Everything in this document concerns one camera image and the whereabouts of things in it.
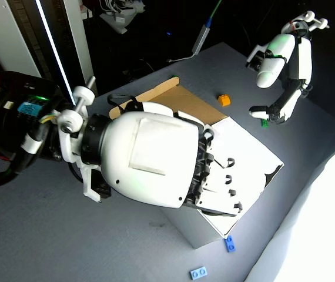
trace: blue lego brick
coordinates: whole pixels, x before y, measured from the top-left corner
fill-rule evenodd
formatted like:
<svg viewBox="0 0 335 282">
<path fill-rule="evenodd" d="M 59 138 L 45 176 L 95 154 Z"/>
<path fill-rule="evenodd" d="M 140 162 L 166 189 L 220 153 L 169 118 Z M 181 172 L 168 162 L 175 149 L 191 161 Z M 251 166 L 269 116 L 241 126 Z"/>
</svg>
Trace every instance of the blue lego brick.
<svg viewBox="0 0 335 282">
<path fill-rule="evenodd" d="M 190 273 L 191 273 L 192 280 L 196 280 L 196 279 L 199 279 L 199 278 L 202 278 L 208 275 L 205 266 L 192 270 Z"/>
<path fill-rule="evenodd" d="M 231 236 L 228 236 L 227 239 L 224 239 L 224 241 L 225 241 L 226 249 L 229 253 L 232 253 L 236 250 L 236 246 L 234 246 L 234 241 Z"/>
</svg>

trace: green cable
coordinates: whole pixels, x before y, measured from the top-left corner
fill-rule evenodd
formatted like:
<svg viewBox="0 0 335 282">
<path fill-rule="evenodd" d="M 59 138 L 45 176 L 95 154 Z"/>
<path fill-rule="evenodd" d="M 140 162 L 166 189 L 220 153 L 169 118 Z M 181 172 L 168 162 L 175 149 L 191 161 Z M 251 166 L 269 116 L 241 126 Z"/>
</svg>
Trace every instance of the green cable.
<svg viewBox="0 0 335 282">
<path fill-rule="evenodd" d="M 216 11 L 217 11 L 217 8 L 220 6 L 221 2 L 222 2 L 222 0 L 219 0 L 219 1 L 217 2 L 217 5 L 216 5 L 215 9 L 213 10 L 212 14 L 210 14 L 210 17 L 209 17 L 209 18 L 211 18 L 211 19 L 213 18 L 213 16 L 215 15 L 215 13 L 216 13 Z"/>
</svg>

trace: cardboard box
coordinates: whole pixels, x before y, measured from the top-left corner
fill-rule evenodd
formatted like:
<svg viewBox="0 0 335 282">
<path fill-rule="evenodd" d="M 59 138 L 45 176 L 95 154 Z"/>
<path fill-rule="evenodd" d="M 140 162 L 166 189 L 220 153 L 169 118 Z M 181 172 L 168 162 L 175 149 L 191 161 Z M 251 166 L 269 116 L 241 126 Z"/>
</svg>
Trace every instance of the cardboard box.
<svg viewBox="0 0 335 282">
<path fill-rule="evenodd" d="M 232 170 L 233 182 L 230 185 L 231 189 L 237 190 L 243 205 L 243 211 L 239 216 L 207 216 L 190 207 L 161 208 L 194 248 L 226 238 L 237 221 L 251 208 L 260 193 L 283 167 L 283 162 L 230 117 L 180 86 L 177 77 L 136 98 L 139 102 L 163 104 L 174 112 L 181 110 L 212 125 L 216 136 L 213 142 L 217 142 L 216 160 L 221 162 L 222 156 L 224 161 L 229 156 L 236 160 Z M 128 102 L 130 100 L 121 104 L 121 107 L 125 108 Z M 119 108 L 113 108 L 109 113 L 112 119 L 119 115 Z"/>
</svg>

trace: gray table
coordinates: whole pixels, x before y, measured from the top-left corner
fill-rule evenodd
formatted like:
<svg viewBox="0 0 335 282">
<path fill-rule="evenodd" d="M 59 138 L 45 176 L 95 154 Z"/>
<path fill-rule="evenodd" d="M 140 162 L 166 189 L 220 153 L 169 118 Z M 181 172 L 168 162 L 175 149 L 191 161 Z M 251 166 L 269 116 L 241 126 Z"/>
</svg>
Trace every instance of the gray table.
<svg viewBox="0 0 335 282">
<path fill-rule="evenodd" d="M 193 250 L 157 207 L 117 193 L 96 204 L 82 196 L 66 164 L 39 160 L 0 187 L 0 282 L 190 281 L 189 270 L 200 266 L 209 273 L 201 281 L 243 281 L 335 141 L 335 120 L 308 100 L 299 102 L 289 123 L 262 128 L 248 109 L 269 105 L 281 88 L 257 88 L 256 74 L 244 63 L 244 56 L 221 43 L 113 91 L 138 95 L 178 75 L 185 88 L 285 163 L 232 231 L 235 253 L 227 253 L 222 241 Z M 224 93 L 232 97 L 228 108 L 216 101 Z M 109 109 L 104 95 L 90 112 Z"/>
</svg>

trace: brown cardboard flap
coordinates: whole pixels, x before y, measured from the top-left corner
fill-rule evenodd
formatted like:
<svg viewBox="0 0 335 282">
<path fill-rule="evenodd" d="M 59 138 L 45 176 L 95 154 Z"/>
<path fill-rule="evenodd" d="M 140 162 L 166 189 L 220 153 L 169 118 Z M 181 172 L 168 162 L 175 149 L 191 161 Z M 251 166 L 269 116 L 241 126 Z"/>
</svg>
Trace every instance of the brown cardboard flap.
<svg viewBox="0 0 335 282">
<path fill-rule="evenodd" d="M 157 87 L 140 94 L 136 98 L 139 102 L 160 103 L 171 108 L 174 112 L 180 110 L 209 125 L 227 117 L 222 112 L 213 108 L 178 84 L 179 78 L 171 78 Z M 130 100 L 121 104 L 121 107 L 125 108 L 128 102 L 130 102 Z M 120 116 L 119 108 L 111 109 L 109 116 L 111 119 L 115 119 Z"/>
</svg>

